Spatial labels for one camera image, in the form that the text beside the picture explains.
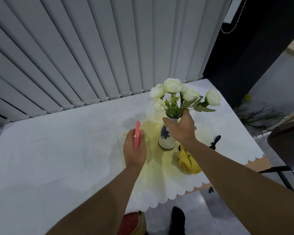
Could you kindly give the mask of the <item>person's right forearm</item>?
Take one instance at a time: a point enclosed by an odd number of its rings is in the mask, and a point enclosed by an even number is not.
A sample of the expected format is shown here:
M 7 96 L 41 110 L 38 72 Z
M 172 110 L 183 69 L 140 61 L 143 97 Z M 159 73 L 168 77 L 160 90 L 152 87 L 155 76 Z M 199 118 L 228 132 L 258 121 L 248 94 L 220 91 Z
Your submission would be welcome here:
M 187 138 L 193 156 L 219 196 L 251 235 L 294 235 L 294 192 Z

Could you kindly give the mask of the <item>yellow folded umbrella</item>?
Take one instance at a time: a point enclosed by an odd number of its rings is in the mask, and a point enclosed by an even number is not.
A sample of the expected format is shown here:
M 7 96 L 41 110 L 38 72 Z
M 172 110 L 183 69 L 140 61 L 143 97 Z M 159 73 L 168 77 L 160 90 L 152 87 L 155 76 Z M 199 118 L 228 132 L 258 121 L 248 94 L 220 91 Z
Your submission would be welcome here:
M 199 174 L 202 172 L 195 159 L 182 145 L 179 146 L 178 163 L 187 174 Z

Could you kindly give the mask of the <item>white vase with blue pattern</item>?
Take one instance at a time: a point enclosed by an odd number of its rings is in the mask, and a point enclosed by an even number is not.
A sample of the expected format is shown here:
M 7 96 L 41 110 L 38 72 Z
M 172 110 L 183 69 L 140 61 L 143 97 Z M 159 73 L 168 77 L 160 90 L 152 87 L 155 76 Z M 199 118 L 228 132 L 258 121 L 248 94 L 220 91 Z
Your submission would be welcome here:
M 165 151 L 171 151 L 176 146 L 176 139 L 172 136 L 166 124 L 161 128 L 158 145 Z

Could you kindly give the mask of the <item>person's black shoe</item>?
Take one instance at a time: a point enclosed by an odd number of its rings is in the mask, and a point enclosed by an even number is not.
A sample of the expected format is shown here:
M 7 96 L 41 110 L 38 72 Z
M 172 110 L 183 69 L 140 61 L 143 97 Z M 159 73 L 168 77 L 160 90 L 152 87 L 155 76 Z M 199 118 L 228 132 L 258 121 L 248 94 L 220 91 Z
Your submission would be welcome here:
M 185 220 L 184 212 L 174 206 L 171 214 L 169 235 L 185 235 Z

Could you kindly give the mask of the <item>green grass stems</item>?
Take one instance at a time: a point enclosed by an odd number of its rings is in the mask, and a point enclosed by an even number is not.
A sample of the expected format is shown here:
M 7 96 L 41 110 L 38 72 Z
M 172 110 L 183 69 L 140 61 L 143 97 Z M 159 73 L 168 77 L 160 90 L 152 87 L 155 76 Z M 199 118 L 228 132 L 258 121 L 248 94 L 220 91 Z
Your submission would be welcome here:
M 286 117 L 286 114 L 266 103 L 262 103 L 258 110 L 251 111 L 246 101 L 241 101 L 234 112 L 252 137 L 272 132 L 276 124 Z

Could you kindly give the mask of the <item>red dotted cushion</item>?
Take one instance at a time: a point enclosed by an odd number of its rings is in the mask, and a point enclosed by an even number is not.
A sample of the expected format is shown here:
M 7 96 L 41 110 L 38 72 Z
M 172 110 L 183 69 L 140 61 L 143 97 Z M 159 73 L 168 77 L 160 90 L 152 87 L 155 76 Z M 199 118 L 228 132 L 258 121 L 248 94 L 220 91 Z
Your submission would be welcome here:
M 124 215 L 117 235 L 148 235 L 144 212 Z

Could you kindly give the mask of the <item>person's left hand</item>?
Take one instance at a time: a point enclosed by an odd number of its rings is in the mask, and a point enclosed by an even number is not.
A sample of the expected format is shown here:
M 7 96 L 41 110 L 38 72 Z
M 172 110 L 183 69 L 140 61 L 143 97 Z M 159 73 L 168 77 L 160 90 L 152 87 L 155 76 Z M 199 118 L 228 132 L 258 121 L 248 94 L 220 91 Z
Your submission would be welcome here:
M 128 132 L 125 143 L 123 145 L 125 166 L 126 168 L 137 167 L 141 170 L 146 161 L 147 148 L 145 144 L 145 147 L 138 147 L 137 150 L 134 149 L 134 133 L 135 129 L 132 129 Z

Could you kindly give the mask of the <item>small white flower cluster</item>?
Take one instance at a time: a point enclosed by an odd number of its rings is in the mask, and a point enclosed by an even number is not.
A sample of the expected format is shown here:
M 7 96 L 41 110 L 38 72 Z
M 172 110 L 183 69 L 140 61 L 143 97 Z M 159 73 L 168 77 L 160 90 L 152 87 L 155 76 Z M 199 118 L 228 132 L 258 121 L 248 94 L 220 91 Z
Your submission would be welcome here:
M 158 112 L 166 111 L 168 109 L 167 105 L 165 104 L 165 100 L 163 99 L 154 99 L 152 105 Z

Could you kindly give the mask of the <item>pink tool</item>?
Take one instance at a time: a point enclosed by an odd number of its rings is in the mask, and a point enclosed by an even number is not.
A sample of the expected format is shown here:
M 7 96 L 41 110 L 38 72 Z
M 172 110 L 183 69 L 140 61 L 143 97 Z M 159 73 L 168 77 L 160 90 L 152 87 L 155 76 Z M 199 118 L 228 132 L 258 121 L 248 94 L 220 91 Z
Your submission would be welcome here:
M 134 133 L 134 149 L 137 150 L 139 147 L 139 141 L 140 141 L 140 125 L 141 122 L 137 121 L 135 124 L 135 133 Z

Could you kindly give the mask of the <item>grey vertical blinds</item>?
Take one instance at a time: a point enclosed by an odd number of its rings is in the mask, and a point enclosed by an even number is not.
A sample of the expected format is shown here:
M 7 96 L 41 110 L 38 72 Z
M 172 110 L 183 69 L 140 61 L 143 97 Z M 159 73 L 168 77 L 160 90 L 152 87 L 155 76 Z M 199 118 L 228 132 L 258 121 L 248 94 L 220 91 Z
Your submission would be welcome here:
M 200 79 L 232 0 L 0 0 L 0 129 Z

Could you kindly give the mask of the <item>person's left forearm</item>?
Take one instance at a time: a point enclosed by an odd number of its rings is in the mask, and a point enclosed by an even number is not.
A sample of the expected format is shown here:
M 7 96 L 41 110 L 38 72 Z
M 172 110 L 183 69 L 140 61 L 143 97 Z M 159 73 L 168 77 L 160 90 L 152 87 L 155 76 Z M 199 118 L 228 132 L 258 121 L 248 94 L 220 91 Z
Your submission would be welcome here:
M 110 183 L 57 222 L 46 235 L 117 235 L 142 165 L 127 166 Z

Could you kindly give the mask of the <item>white scalloped tablecloth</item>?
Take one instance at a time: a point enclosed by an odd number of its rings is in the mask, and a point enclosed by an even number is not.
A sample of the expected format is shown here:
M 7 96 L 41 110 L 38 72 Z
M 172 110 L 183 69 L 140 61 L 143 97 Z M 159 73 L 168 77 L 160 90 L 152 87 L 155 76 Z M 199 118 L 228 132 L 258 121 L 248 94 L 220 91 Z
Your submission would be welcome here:
M 125 168 L 122 147 L 137 121 L 148 155 L 125 214 L 155 208 L 210 183 L 185 174 L 158 146 L 165 112 L 149 93 L 26 119 L 0 137 L 0 235 L 45 235 L 53 225 Z

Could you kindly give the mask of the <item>black chair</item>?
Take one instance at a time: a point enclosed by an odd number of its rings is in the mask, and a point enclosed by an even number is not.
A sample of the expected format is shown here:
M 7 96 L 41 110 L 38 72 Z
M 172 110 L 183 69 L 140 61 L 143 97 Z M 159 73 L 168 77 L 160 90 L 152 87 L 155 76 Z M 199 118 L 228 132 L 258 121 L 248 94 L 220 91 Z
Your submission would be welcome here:
M 283 174 L 284 171 L 291 171 L 294 176 L 294 121 L 276 127 L 268 136 L 267 142 L 285 165 L 271 167 L 259 173 L 277 173 L 286 188 L 294 192 Z

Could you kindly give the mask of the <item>green leafy sprig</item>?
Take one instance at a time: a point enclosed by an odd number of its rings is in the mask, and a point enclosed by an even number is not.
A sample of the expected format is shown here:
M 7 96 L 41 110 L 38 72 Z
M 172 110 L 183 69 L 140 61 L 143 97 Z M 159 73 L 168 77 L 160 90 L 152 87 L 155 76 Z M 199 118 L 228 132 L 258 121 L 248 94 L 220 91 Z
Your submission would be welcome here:
M 180 107 L 177 102 L 179 99 L 180 97 L 176 96 L 176 94 L 171 94 L 169 98 L 165 99 L 165 112 L 169 118 L 178 118 L 180 116 Z

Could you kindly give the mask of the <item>white rose with green leaves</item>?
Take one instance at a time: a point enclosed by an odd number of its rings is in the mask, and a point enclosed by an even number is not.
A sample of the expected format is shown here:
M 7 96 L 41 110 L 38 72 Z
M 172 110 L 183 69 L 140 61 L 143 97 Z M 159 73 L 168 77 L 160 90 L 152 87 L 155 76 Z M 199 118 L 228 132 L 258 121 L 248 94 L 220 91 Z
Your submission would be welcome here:
M 183 99 L 180 111 L 192 108 L 196 112 L 215 112 L 215 109 L 208 108 L 208 106 L 220 106 L 220 101 L 221 97 L 219 93 L 214 89 L 210 89 L 205 96 L 200 95 L 197 100 L 186 102 Z

